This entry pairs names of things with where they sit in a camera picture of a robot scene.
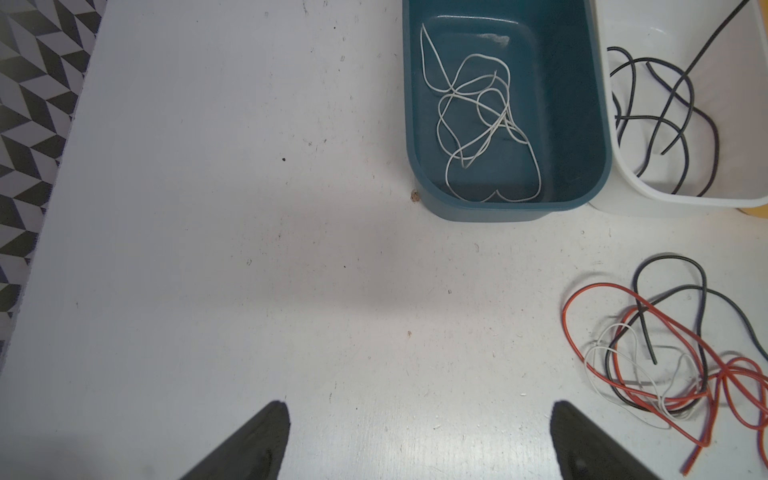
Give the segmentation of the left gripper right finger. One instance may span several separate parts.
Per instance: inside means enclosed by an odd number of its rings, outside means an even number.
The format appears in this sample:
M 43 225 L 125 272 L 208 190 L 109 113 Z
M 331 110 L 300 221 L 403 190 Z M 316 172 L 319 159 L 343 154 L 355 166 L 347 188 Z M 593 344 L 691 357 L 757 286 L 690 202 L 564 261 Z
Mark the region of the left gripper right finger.
M 658 479 L 570 402 L 553 405 L 549 431 L 563 479 Z

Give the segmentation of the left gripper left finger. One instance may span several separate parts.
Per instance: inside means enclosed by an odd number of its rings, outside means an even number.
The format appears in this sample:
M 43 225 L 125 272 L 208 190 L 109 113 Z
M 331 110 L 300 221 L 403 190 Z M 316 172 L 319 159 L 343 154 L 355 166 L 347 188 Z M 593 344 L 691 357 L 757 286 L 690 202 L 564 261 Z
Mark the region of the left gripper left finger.
M 276 479 L 289 432 L 287 405 L 282 401 L 272 401 L 182 479 Z

